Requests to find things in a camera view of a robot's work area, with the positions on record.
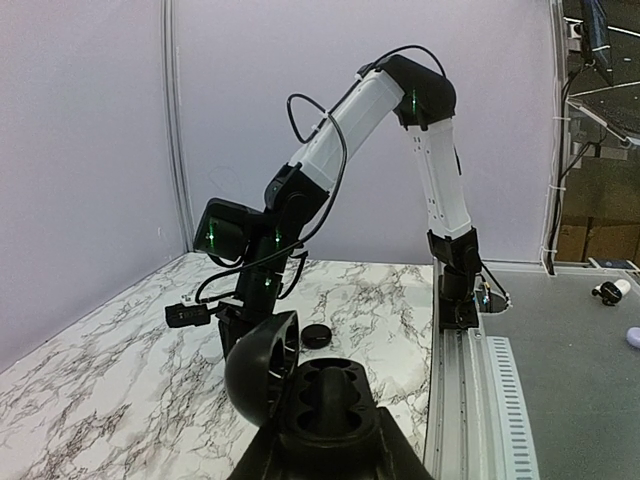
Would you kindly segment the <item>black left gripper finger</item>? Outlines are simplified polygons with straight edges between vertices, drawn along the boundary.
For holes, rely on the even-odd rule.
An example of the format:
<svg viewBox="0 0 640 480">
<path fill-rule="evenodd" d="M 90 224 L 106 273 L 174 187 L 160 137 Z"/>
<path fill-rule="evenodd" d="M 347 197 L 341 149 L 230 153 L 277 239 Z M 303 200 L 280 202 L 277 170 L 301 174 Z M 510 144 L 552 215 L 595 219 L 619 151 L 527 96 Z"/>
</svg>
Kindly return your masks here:
<svg viewBox="0 0 640 480">
<path fill-rule="evenodd" d="M 389 411 L 355 436 L 314 437 L 269 423 L 234 468 L 236 479 L 430 479 Z"/>
</svg>

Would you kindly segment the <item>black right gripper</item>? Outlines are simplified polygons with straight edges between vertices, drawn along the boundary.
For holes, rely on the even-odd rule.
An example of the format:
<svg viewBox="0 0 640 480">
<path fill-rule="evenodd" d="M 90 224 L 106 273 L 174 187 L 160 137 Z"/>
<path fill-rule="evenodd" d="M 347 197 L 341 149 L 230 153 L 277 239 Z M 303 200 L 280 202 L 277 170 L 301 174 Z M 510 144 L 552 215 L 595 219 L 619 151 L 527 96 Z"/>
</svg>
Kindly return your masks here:
<svg viewBox="0 0 640 480">
<path fill-rule="evenodd" d="M 225 301 L 221 301 L 217 308 L 218 328 L 223 345 L 235 345 L 271 316 L 270 313 L 254 311 Z"/>
</svg>

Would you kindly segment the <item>black earbud charging case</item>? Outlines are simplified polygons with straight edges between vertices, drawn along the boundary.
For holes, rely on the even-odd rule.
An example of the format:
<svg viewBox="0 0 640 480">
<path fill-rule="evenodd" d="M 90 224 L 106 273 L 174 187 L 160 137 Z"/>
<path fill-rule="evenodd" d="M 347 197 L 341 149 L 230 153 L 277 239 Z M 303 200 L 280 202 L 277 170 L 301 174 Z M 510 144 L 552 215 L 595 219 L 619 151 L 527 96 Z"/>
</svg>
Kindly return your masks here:
<svg viewBox="0 0 640 480">
<path fill-rule="evenodd" d="M 376 403 L 364 367 L 343 358 L 299 361 L 297 313 L 271 316 L 239 339 L 226 357 L 224 380 L 231 404 L 251 424 L 269 423 L 314 437 L 352 438 L 373 424 Z M 329 368 L 342 369 L 350 383 L 349 427 L 343 433 L 318 431 L 318 379 Z"/>
</svg>

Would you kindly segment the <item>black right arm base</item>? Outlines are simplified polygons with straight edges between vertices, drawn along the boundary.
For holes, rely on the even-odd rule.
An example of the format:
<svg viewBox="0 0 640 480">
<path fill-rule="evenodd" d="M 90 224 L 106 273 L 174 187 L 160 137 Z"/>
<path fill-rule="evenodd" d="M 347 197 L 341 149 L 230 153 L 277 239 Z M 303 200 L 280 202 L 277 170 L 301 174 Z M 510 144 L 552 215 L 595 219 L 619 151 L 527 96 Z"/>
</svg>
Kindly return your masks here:
<svg viewBox="0 0 640 480">
<path fill-rule="evenodd" d="M 510 294 L 482 273 L 474 284 L 466 276 L 448 270 L 438 276 L 436 310 L 440 331 L 478 328 L 481 313 L 498 314 L 511 306 Z"/>
</svg>

